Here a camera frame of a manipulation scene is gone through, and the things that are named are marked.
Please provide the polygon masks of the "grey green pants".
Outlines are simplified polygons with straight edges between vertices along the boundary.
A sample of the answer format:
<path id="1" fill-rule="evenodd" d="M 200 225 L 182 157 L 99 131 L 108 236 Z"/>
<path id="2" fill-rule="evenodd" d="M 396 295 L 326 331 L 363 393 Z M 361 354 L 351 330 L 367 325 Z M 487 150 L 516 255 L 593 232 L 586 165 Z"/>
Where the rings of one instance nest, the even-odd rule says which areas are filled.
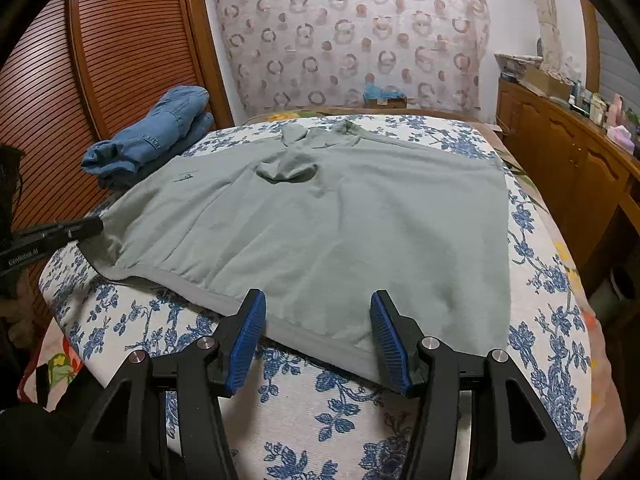
<path id="1" fill-rule="evenodd" d="M 508 336 L 506 177 L 353 124 L 179 156 L 104 212 L 80 251 L 112 282 L 142 278 L 221 315 L 257 288 L 266 335 L 378 380 L 370 299 L 384 289 L 423 333 L 484 354 Z"/>

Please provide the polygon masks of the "colourful floral blanket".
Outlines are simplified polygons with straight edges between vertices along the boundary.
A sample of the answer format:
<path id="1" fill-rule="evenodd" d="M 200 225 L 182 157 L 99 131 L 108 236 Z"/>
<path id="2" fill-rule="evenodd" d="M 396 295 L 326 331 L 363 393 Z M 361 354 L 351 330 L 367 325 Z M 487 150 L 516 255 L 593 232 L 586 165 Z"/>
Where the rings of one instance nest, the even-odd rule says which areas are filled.
<path id="1" fill-rule="evenodd" d="M 52 411 L 81 367 L 81 359 L 52 321 L 18 386 L 18 398 Z"/>

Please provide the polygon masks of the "folded blue denim jeans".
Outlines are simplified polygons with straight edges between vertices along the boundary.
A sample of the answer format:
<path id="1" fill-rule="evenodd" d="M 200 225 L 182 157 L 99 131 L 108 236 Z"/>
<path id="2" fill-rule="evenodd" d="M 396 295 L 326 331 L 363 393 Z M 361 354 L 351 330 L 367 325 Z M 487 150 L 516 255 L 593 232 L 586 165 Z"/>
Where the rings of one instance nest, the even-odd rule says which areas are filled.
<path id="1" fill-rule="evenodd" d="M 141 120 L 93 144 L 81 168 L 98 178 L 101 188 L 128 190 L 209 132 L 208 91 L 199 86 L 169 89 Z"/>

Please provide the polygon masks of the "brown louvered wardrobe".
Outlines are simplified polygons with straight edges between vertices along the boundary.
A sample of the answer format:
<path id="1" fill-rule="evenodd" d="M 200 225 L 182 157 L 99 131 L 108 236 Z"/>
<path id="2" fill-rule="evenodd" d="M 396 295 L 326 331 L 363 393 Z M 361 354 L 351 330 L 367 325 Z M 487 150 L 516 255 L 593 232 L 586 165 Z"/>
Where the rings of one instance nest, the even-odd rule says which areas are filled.
<path id="1" fill-rule="evenodd" d="M 232 125 L 205 0 L 47 0 L 1 71 L 1 140 L 23 154 L 14 228 L 99 203 L 85 150 L 179 84 L 204 87 L 215 127 Z"/>

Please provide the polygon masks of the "cardboard box with blue cloth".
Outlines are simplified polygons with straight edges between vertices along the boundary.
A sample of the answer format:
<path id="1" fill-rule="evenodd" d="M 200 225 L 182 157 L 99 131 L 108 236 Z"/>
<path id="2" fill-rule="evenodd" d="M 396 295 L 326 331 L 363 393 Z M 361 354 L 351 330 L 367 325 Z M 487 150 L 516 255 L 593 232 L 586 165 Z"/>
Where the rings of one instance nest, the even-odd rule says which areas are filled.
<path id="1" fill-rule="evenodd" d="M 384 110 L 405 110 L 407 97 L 395 87 L 382 88 L 368 82 L 363 91 L 365 108 L 384 108 Z"/>

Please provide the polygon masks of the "brown wooden sideboard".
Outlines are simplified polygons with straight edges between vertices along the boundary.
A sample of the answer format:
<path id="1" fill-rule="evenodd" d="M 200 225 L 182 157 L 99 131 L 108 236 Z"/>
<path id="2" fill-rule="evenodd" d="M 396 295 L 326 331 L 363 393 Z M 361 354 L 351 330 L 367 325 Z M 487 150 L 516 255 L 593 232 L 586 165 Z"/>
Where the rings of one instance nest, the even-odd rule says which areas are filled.
<path id="1" fill-rule="evenodd" d="M 597 127 L 501 79 L 503 143 L 533 180 L 586 287 L 639 241 L 639 162 Z"/>

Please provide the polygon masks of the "cardboard box on sideboard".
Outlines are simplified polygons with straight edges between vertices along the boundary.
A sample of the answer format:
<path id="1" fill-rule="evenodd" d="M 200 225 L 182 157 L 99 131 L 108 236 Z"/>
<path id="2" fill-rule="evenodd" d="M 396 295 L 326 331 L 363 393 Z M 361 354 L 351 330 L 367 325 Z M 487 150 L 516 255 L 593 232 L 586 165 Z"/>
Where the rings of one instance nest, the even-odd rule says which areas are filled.
<path id="1" fill-rule="evenodd" d="M 528 84 L 529 87 L 549 98 L 559 98 L 563 101 L 568 100 L 573 89 L 571 82 L 567 82 L 558 75 L 544 72 L 532 64 L 526 66 L 521 83 Z"/>

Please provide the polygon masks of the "pink item on sideboard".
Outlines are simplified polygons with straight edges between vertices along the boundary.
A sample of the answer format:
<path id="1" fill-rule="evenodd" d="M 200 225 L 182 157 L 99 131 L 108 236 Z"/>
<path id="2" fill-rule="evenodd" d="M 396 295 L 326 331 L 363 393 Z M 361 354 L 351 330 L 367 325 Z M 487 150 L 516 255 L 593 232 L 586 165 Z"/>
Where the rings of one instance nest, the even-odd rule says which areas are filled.
<path id="1" fill-rule="evenodd" d="M 625 126 L 619 125 L 615 127 L 608 127 L 608 130 L 606 130 L 606 137 L 624 152 L 631 155 L 634 154 L 636 146 L 634 145 L 634 140 L 632 140 L 631 133 Z"/>

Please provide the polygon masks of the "circle patterned sheer curtain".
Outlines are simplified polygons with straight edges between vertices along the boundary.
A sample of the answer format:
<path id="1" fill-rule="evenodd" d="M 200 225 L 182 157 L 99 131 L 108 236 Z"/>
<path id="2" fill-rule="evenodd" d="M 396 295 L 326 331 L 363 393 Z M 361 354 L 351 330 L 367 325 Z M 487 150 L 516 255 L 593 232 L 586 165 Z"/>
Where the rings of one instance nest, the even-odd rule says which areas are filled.
<path id="1" fill-rule="evenodd" d="M 249 115 L 354 108 L 378 93 L 411 107 L 480 111 L 486 0 L 214 1 Z"/>

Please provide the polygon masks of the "grey roller window shutter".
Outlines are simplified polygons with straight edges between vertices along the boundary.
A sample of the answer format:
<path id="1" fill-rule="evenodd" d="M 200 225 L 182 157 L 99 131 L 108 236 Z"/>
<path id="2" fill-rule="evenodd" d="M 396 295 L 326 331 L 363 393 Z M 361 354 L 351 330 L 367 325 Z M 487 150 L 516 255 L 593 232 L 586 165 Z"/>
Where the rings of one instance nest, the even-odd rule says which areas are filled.
<path id="1" fill-rule="evenodd" d="M 618 94 L 623 98 L 625 108 L 638 113 L 639 72 L 613 29 L 599 12 L 596 12 L 596 17 L 600 51 L 599 93 L 610 102 Z"/>

